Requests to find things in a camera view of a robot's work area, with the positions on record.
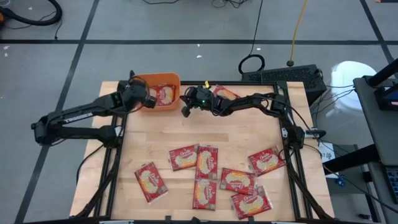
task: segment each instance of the electronic device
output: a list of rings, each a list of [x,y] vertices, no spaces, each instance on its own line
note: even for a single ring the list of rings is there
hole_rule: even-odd
[[[308,105],[312,105],[317,98],[326,91],[322,71],[316,65],[304,65],[289,68],[247,72],[242,74],[242,81],[266,83],[279,80],[287,82],[303,82]]]
[[[366,79],[369,86],[377,88],[374,92],[374,96],[376,97],[380,110],[398,111],[398,83],[384,83],[383,86],[377,87],[396,72],[398,72],[398,58],[384,67],[380,72],[377,72],[374,76],[363,77]]]
[[[384,166],[392,200],[398,204],[398,166]]]

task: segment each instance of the orange bowl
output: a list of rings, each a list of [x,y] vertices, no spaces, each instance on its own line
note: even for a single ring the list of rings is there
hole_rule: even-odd
[[[155,108],[146,108],[143,107],[141,111],[170,111],[176,110],[180,108],[180,76],[174,72],[165,72],[165,73],[149,73],[149,74],[140,74],[138,77],[143,78],[149,87],[157,86],[160,84],[166,85],[174,85],[174,100],[171,105],[167,106],[155,106]]]

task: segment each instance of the paper sheet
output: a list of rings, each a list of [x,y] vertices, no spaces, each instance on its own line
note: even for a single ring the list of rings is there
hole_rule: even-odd
[[[328,162],[329,160],[332,160],[332,159],[334,159],[336,157],[332,143],[321,142],[319,144],[319,151],[322,153],[322,163]],[[335,175],[335,174],[329,174],[329,175],[326,175],[326,178],[335,178],[335,179],[337,179],[338,176]]]

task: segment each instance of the yellow cable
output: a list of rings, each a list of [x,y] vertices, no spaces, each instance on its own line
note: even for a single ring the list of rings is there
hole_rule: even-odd
[[[296,28],[294,29],[293,42],[292,42],[292,53],[290,54],[290,60],[293,59],[293,54],[294,54],[294,42],[296,41],[297,29],[299,28],[299,24],[300,24],[301,19],[302,19],[303,15],[304,15],[305,6],[307,6],[307,2],[308,2],[308,0],[304,0],[304,5],[303,5],[303,8],[301,8],[300,17],[298,18]]]

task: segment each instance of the keyboard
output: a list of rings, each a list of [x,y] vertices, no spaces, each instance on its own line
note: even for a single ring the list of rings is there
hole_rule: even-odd
[[[398,167],[385,167],[387,173],[387,184],[394,203],[398,204]]]

